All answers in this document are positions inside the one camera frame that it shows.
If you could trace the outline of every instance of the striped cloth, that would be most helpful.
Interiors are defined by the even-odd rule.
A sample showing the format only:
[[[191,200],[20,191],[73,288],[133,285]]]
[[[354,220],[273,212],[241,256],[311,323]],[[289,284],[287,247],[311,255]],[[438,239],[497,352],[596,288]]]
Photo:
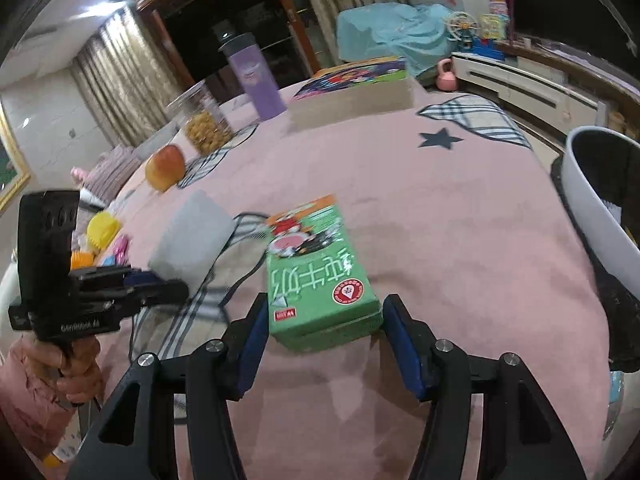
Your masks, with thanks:
[[[111,203],[141,162],[133,148],[118,145],[103,153],[100,161],[84,180],[84,188],[105,204]]]
[[[445,103],[427,106],[418,115],[453,121],[466,131],[490,140],[531,145],[511,118],[496,104],[477,95],[464,94]]]
[[[190,354],[220,337],[228,319],[224,306],[238,286],[260,268],[267,248],[267,215],[238,215],[236,228],[196,295],[182,306],[143,308],[134,317],[132,358],[153,352],[161,359]]]
[[[206,177],[211,171],[216,169],[216,166],[226,157],[226,154],[232,149],[237,148],[245,142],[249,137],[254,134],[258,124],[249,124],[241,130],[239,130],[231,140],[215,152],[206,156],[201,156],[194,161],[187,164],[184,178],[178,182],[178,187],[185,188],[190,186],[194,182],[199,181],[201,178]]]

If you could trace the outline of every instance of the blue blanket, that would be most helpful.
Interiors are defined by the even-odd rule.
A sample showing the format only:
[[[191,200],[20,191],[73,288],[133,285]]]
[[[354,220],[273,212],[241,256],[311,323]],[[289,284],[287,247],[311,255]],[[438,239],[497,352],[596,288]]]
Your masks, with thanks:
[[[372,4],[344,10],[337,19],[338,56],[345,61],[403,56],[418,76],[451,53],[439,4]]]

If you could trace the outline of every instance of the ceiling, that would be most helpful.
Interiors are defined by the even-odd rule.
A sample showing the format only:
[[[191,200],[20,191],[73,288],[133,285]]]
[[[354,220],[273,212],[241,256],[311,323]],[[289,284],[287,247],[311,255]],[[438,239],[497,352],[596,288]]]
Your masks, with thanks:
[[[123,0],[51,0],[0,68],[0,89],[68,66],[108,16],[70,20],[87,7]]]

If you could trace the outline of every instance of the doorway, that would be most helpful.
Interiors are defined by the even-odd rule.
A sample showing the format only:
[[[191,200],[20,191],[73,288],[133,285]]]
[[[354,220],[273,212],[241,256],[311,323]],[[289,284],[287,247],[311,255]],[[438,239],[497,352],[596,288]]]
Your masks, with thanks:
[[[141,0],[138,9],[167,53],[185,89],[205,80],[219,102],[242,93],[223,43],[250,32],[280,88],[311,77],[327,62],[313,22],[298,0]]]

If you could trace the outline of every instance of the picture frame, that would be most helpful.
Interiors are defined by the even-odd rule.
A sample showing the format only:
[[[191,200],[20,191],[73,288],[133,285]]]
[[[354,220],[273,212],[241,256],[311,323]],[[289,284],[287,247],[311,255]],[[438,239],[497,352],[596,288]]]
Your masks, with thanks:
[[[30,178],[31,172],[0,102],[0,216]]]

